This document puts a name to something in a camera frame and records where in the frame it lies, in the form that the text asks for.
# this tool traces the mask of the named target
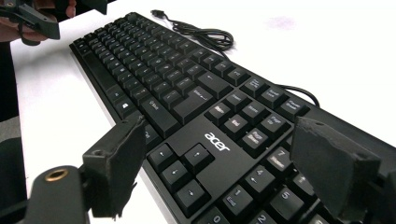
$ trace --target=gray floor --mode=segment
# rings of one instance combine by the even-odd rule
[[[14,137],[21,137],[21,124],[19,116],[0,122],[0,142]]]

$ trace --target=keyboard cable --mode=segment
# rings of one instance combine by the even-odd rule
[[[168,18],[168,16],[161,10],[151,10],[151,14],[159,19],[167,19],[172,23],[172,29],[175,32],[180,33],[181,35],[190,35],[193,36],[201,45],[208,49],[213,49],[220,53],[225,59],[230,61],[230,59],[225,55],[223,51],[230,49],[233,46],[233,36],[219,29],[201,29],[191,24],[188,24],[183,21],[173,21]],[[286,86],[286,85],[278,85],[285,90],[290,91],[298,91],[313,101],[314,105],[320,107],[318,99],[309,91],[298,87]]]

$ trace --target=keyboard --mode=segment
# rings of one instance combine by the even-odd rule
[[[290,161],[296,117],[391,147],[138,13],[70,48],[116,122],[145,116],[143,168],[178,223],[343,223]]]

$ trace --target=enter key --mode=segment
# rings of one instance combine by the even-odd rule
[[[215,103],[215,98],[202,87],[195,87],[186,100],[174,107],[175,117],[185,125]]]

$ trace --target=white surface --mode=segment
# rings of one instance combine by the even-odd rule
[[[119,0],[109,4],[107,16],[91,11],[62,22],[61,40],[34,48],[11,44],[29,190],[49,168],[80,166],[82,153],[114,125],[68,45],[131,11],[151,18],[152,9],[230,32],[232,61],[275,83],[311,91],[323,109],[396,146],[394,3]],[[117,223],[165,222],[139,178]]]

